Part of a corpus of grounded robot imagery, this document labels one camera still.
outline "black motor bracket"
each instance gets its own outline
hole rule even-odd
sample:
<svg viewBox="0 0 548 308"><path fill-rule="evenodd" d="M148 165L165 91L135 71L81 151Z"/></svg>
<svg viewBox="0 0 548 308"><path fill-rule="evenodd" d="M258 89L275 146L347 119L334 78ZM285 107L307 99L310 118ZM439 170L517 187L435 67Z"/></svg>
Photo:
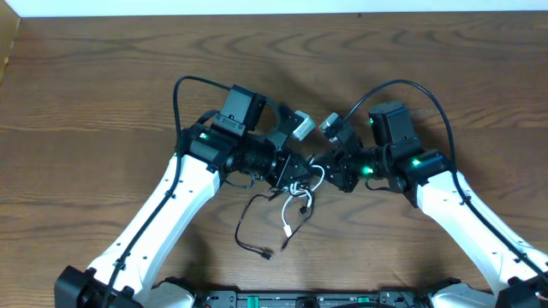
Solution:
<svg viewBox="0 0 548 308"><path fill-rule="evenodd" d="M277 125L264 135L250 133L255 130L266 105L274 109ZM179 146L183 154L208 163L211 172L218 171L221 181L239 171L282 188L313 177L313 169L306 159L286 146L289 138L302 140L312 131L315 125L308 115L241 86L233 86L222 110L213 115L207 113L200 119L208 116L213 118L211 126L198 121L183 129Z"/></svg>
<svg viewBox="0 0 548 308"><path fill-rule="evenodd" d="M440 151L425 151L414 131L409 110L402 102L379 104L369 111L369 124L376 146L364 147L354 127L330 115L320 126L333 148L315 163L324 167L326 180L351 193L360 180L388 180L388 190L403 193L413 206L417 185L450 169Z"/></svg>

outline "green led light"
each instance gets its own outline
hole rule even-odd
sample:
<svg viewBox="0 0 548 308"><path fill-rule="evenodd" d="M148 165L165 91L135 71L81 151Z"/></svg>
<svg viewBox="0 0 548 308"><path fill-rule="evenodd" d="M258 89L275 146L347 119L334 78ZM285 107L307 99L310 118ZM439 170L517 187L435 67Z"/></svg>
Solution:
<svg viewBox="0 0 548 308"><path fill-rule="evenodd" d="M370 174L373 173L373 169L371 169L371 168L369 168L369 167L366 166L366 167L364 167L364 168L361 170L361 172L363 172L364 175L370 175Z"/></svg>

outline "cable connector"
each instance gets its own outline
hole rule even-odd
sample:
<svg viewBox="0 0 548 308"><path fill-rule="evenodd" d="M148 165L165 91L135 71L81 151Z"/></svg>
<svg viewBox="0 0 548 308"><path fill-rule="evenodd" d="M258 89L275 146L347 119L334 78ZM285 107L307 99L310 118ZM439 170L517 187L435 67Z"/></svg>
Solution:
<svg viewBox="0 0 548 308"><path fill-rule="evenodd" d="M283 231L285 231L285 235L287 237L291 236L291 234L293 234L293 231L291 230L291 226L289 225L284 225L283 226Z"/></svg>
<svg viewBox="0 0 548 308"><path fill-rule="evenodd" d="M337 134L337 125L340 121L341 117L336 112L333 112L319 126L319 130L330 142L337 141L335 135Z"/></svg>
<svg viewBox="0 0 548 308"><path fill-rule="evenodd" d="M259 255L260 255L261 257L263 257L263 258L269 260L269 261L272 260L272 255L271 255L270 253L261 252Z"/></svg>

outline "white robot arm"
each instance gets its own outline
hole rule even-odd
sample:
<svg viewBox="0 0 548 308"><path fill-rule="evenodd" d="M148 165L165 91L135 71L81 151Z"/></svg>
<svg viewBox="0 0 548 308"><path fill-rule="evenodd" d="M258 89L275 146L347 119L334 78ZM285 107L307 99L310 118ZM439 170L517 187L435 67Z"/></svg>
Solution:
<svg viewBox="0 0 548 308"><path fill-rule="evenodd" d="M88 266L96 270L95 279L98 281L105 285L109 283L117 259L170 189L175 179L176 160L176 156L170 159L164 177L133 221L114 243ZM179 181L179 184L173 197L136 242L114 284L114 289L118 291L131 287L134 290L133 299L141 304L147 302L158 271L182 231L219 188L218 172L207 170L206 163L185 155L182 157L181 164L181 176L175 179ZM192 304L194 301L192 296L183 291L181 289L178 294L178 301L180 303L187 301Z"/></svg>
<svg viewBox="0 0 548 308"><path fill-rule="evenodd" d="M496 228L514 247L536 264L548 271L548 256L528 244L508 227L468 185L464 176L457 173L465 193L471 197L475 209ZM483 222L464 204L457 192L452 174L445 171L428 178L428 183L418 186L417 205L447 231L487 280L493 295L454 285L432 296L436 307L493 307L500 291L509 287L510 279L527 281L537 275L516 258Z"/></svg>

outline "electrical wire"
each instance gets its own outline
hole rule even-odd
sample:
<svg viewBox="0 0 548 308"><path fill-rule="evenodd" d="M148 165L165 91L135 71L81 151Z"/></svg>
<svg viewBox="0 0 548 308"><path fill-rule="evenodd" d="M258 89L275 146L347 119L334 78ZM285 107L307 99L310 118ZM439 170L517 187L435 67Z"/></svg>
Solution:
<svg viewBox="0 0 548 308"><path fill-rule="evenodd" d="M165 196L162 199L162 201L160 201L160 203L158 204L156 209L154 209L152 214L146 219L145 223L143 223L143 225L140 227L139 231L137 231L137 233L135 234L133 239L131 239L129 241L128 246L123 251L120 258L118 258L116 260L116 266L114 267L114 271L112 272L112 275L110 276L109 284L107 285L106 292L104 293L103 304L102 304L103 308L107 308L109 306L109 299L110 299L111 293L114 289L114 283L116 281L116 278L118 277L118 274L120 273L120 270L124 267L125 262L126 262L126 258L128 258L129 253L131 252L132 248L135 246L135 243L137 243L137 241L139 240L141 235L143 233L145 233L146 228L148 228L148 226L154 220L156 215L162 210L164 205L172 197L173 192L175 191L175 189L177 187L177 184L179 184L178 179L181 176L181 159L182 159L182 131L181 131L181 117L179 115L179 103L177 101L177 96L178 96L178 92L179 92L179 86L181 85L181 83L184 80L197 80L197 81L201 81L201 82L204 82L204 83L212 85L212 86L219 87L219 88L224 89L226 91L230 91L230 87L228 87L228 86L221 85L221 84L219 84L215 81L207 80L207 79L192 76L192 75L183 75L183 76L179 77L179 79L175 83L175 86L174 86L174 89L173 89L173 114L174 114L174 117L175 117L175 128L176 128L176 155L177 155L177 161L176 161L176 171L175 171L174 180L173 180L173 183L171 184L170 189L165 193Z"/></svg>
<svg viewBox="0 0 548 308"><path fill-rule="evenodd" d="M305 219L302 220L302 222L299 224L299 226L295 229L295 231L293 231L291 233L290 236L288 236L288 238L283 242L282 244L282 248L281 250L283 251L285 248L287 248L287 246L289 245L289 241L291 239L293 239L293 237L295 236L295 234L297 234L297 232L299 232L299 230L302 228L302 226L308 221L310 220L310 218L312 218L312 215L314 214L314 200L315 200L315 196L314 196L314 192L312 192L311 190L309 189L305 189L305 191L307 191L307 194L310 196L310 215L308 215L307 217L305 217Z"/></svg>
<svg viewBox="0 0 548 308"><path fill-rule="evenodd" d="M236 241L236 244L238 244L239 247L249 251L249 252L255 252L257 254L259 254L261 257L267 259L267 260L271 260L272 259L272 255L265 251L265 250L260 250L260 249L257 249L257 247L255 246L251 246L249 244L246 244L244 242L242 242L240 239L238 239L238 232L240 231L240 226L241 226L241 222L243 222L243 218L246 216L246 213L247 213L247 210L249 209L249 207L251 206L251 204L253 203L253 201L258 198L258 197L262 197L262 198L266 198L268 199L269 201L271 201L272 199L274 199L276 196L278 195L278 192L275 192L272 196L265 196L264 194L262 193L258 193L254 196L251 197L251 199L249 199L249 202L247 202L247 205L246 207L243 209L243 212L241 213L241 217L240 217L240 221L238 222L238 224L236 225L236 231L234 232L234 240Z"/></svg>
<svg viewBox="0 0 548 308"><path fill-rule="evenodd" d="M225 179L224 182L229 184L232 187L242 188L242 189L251 189L251 188L253 188L253 186L255 186L255 177L253 175L249 175L249 177L251 179L251 182L247 185L234 184L231 181L229 181L228 179Z"/></svg>
<svg viewBox="0 0 548 308"><path fill-rule="evenodd" d="M312 193L322 184L322 182L324 181L324 178L325 178L325 169L324 169L324 167L322 167L320 165L317 165L317 164L312 164L312 163L313 163L313 160L311 160L311 162L310 162L311 165L310 166L313 167L313 168L319 169L322 173L322 175L319 177L318 183L316 183L316 185L314 185L312 187L312 189L308 190L307 187L305 187L305 186L300 187L301 184L298 181L293 182L289 185L289 197L285 200L285 203L283 204L283 207L282 207L283 230L284 230L284 232L286 233L286 235L288 237L291 236L292 234L294 234L297 231L297 230L295 230L294 232L291 231L291 227L290 227L287 219L285 218L285 211L287 210L291 200L293 198L307 197L307 207L310 207L312 205L312 202L313 202Z"/></svg>
<svg viewBox="0 0 548 308"><path fill-rule="evenodd" d="M425 87L423 87L423 86L419 85L418 83L413 82L411 80L390 80L390 81L387 81L387 82L385 82L385 83L383 83L379 86L374 87L371 91L369 91L366 95L364 95L355 104L355 106L352 108L352 110L350 110L350 112L342 119L342 121L337 125L337 127L340 127L344 122L346 122L349 119L349 117L360 107L360 105L366 99L371 97L375 92L377 92L377 91L379 91L379 90L381 90L381 89L383 89L387 86L394 85L394 84L405 84L405 85L413 86L416 89L419 89L420 91L425 93L432 100L432 102L436 105L436 108L438 108L439 114L444 119L445 129L447 130L447 138L449 140L450 160L451 160L450 172L452 174L453 182L455 184L456 190L458 191L459 196L462 198L462 203L461 204L466 204L467 207L473 212L473 214L485 225L485 227L488 228L493 234L495 234L495 236L511 252L513 252L517 256L518 260L522 261L531 270L533 270L535 273L537 273L537 275L539 275L541 281L544 283L544 288L548 288L548 275L545 272L543 272L542 269L540 269L537 266L537 264L533 263L533 261L531 261L527 257L527 254L520 252L519 249L517 249L514 245L512 245L512 243L508 239L506 239L506 237L504 237L504 235L502 235L500 233L500 231L498 231L498 229L496 229L489 221L487 221L485 219L485 217L483 215L481 215L481 213L478 211L478 209L476 209L475 206L472 204L471 197L467 196L464 193L464 191L462 190L461 183L459 182L458 177L457 177L456 151L455 151L455 144L454 144L454 140L453 140L453 133L451 131L451 126L449 124L449 119L447 118L447 115L445 114L444 108L442 107L441 103L438 101L438 99L430 91L425 89Z"/></svg>
<svg viewBox="0 0 548 308"><path fill-rule="evenodd" d="M371 179L366 179L366 188L371 190L371 191L383 191L383 192L389 192L390 191L390 188L389 187L379 187L379 188L371 188L369 186L369 181Z"/></svg>

